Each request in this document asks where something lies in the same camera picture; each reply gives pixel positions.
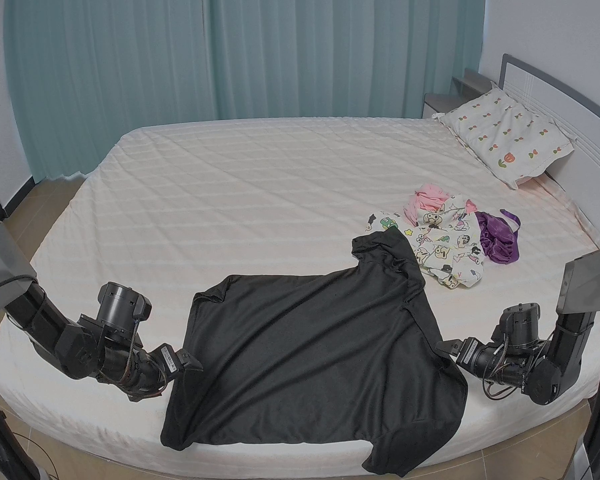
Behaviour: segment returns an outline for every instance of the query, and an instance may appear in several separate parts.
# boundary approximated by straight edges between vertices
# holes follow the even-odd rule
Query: baseboard
[[[4,211],[7,213],[7,217],[10,216],[13,212],[15,212],[16,208],[24,198],[27,196],[29,192],[31,192],[32,188],[36,186],[35,181],[33,181],[33,176],[25,181],[24,185],[20,187],[20,190],[16,192],[16,195],[11,198],[11,201],[7,203],[4,207]]]

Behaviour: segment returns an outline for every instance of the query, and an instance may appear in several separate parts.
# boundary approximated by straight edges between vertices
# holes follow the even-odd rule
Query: pink clothing
[[[404,217],[414,226],[418,225],[418,209],[435,212],[440,209],[440,206],[451,197],[438,185],[425,183],[416,193],[409,198],[407,206],[404,208]],[[469,199],[466,201],[466,210],[473,213],[478,208]]]

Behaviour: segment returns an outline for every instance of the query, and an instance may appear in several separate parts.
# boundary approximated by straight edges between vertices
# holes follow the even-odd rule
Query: white bed sheet
[[[520,261],[486,261],[484,278],[450,291],[426,277],[444,339],[487,341],[504,307],[536,301],[540,335],[555,323],[564,263],[595,249],[573,208],[532,180],[512,191],[433,120],[299,118],[177,124],[120,139],[57,220],[32,261],[64,313],[94,316],[108,280],[153,303],[145,348],[182,343],[195,292],[229,274],[325,274],[352,267],[351,239],[377,208],[398,211],[425,182],[478,208],[519,215]],[[469,377],[456,435],[426,464],[492,445],[593,395],[600,375],[600,317],[576,385],[540,407],[515,394],[489,401]],[[129,465],[192,477],[328,477],[367,474],[371,444],[160,444],[170,389],[129,403],[92,379],[72,381],[26,336],[0,325],[0,394],[34,428]]]

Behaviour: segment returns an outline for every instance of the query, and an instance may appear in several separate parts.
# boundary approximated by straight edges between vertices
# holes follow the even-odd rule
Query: black garment
[[[467,384],[437,356],[424,279],[397,228],[353,240],[325,276],[229,276],[193,299],[165,446],[367,440],[369,472],[405,475],[455,434]]]

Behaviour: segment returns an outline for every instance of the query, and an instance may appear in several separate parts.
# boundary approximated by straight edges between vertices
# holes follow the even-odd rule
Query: floral pillowcase
[[[569,137],[549,117],[529,111],[497,87],[437,119],[513,189],[573,151]]]

